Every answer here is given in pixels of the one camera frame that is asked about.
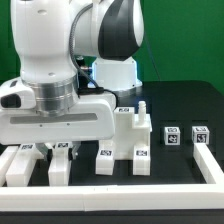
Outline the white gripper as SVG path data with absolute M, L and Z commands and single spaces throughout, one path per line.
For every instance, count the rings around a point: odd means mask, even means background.
M 47 142 L 70 143 L 68 159 L 75 160 L 80 141 L 110 139 L 115 134 L 113 111 L 116 98 L 111 93 L 81 95 L 62 116 L 43 117 L 36 111 L 34 92 L 21 79 L 0 86 L 0 143 L 37 143 L 37 150 L 48 159 Z

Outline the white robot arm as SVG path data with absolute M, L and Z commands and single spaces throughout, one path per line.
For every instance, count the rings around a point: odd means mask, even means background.
M 140 0 L 11 0 L 20 76 L 0 85 L 0 144 L 109 139 L 116 98 L 81 90 L 77 55 L 125 61 L 141 46 Z

